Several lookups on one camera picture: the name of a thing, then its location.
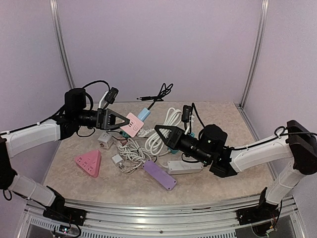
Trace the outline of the white multi socket adapter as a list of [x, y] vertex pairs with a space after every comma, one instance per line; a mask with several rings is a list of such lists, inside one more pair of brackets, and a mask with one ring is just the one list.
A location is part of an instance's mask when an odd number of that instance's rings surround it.
[[113, 145], [113, 137], [109, 133], [103, 132], [99, 136], [98, 142], [102, 148], [109, 149]]

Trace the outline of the pink plug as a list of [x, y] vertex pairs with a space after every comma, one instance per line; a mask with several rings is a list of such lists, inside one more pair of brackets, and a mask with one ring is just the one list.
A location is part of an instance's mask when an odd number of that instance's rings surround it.
[[120, 141], [121, 145], [124, 146], [127, 144], [127, 140], [124, 140], [124, 141]]

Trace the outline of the pink cube socket adapter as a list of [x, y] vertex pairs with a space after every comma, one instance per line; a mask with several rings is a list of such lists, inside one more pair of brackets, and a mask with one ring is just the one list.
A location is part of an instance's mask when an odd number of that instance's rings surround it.
[[129, 113], [126, 116], [129, 119], [129, 124], [121, 126], [120, 128], [127, 133], [130, 137], [135, 137], [140, 129], [143, 127], [144, 122], [138, 119], [133, 113]]

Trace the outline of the light blue usb charger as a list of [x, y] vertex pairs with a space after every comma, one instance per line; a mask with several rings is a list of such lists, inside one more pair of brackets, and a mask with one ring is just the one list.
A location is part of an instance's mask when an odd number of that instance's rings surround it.
[[148, 109], [148, 108], [143, 108], [141, 111], [140, 111], [140, 113], [137, 115], [137, 118], [140, 120], [140, 121], [142, 121], [142, 122], [144, 122], [146, 119], [147, 119], [147, 117], [150, 115], [150, 110]]

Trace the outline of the white usb charger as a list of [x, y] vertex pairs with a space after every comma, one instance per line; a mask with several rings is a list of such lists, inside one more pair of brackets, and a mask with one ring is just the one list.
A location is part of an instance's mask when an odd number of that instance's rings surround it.
[[117, 167], [121, 166], [124, 163], [123, 158], [119, 154], [112, 156], [111, 160]]

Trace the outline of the pink power strip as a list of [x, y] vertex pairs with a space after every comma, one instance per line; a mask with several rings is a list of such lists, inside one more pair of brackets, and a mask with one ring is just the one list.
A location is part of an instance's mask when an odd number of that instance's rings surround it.
[[74, 159], [76, 165], [93, 178], [99, 175], [101, 164], [100, 150], [92, 150], [85, 154], [79, 155]]

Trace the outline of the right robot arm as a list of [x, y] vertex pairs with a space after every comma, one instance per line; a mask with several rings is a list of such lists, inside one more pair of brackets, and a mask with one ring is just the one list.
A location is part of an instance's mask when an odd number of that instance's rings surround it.
[[274, 183], [261, 192], [253, 209], [264, 220], [299, 181], [317, 172], [317, 135], [295, 120], [280, 126], [273, 136], [241, 147], [226, 146], [227, 133], [215, 124], [206, 125], [198, 138], [177, 126], [156, 125], [155, 132], [163, 143], [192, 157], [220, 178], [235, 176], [246, 169], [279, 159], [290, 159]]

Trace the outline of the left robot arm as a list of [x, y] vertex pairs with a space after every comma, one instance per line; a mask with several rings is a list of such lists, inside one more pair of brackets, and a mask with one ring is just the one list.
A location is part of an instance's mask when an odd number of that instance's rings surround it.
[[65, 199], [54, 189], [45, 187], [20, 175], [11, 166], [14, 156], [39, 145], [64, 140], [77, 133], [83, 126], [89, 129], [115, 130], [130, 120], [107, 107], [86, 109], [86, 101], [92, 100], [84, 88], [74, 88], [64, 95], [64, 105], [48, 119], [36, 124], [2, 132], [0, 134], [0, 188], [47, 208], [58, 220], [69, 216]]

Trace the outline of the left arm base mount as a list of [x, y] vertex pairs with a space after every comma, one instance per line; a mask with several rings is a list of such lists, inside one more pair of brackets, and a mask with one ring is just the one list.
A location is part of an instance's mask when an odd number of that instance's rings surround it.
[[55, 221], [82, 226], [85, 222], [87, 211], [83, 209], [61, 206], [53, 208], [45, 206], [43, 216]]

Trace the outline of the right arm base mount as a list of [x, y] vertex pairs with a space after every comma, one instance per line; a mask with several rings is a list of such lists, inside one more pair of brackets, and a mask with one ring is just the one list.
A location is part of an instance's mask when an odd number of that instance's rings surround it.
[[236, 211], [239, 225], [256, 223], [277, 217], [279, 210], [277, 205], [262, 204]]

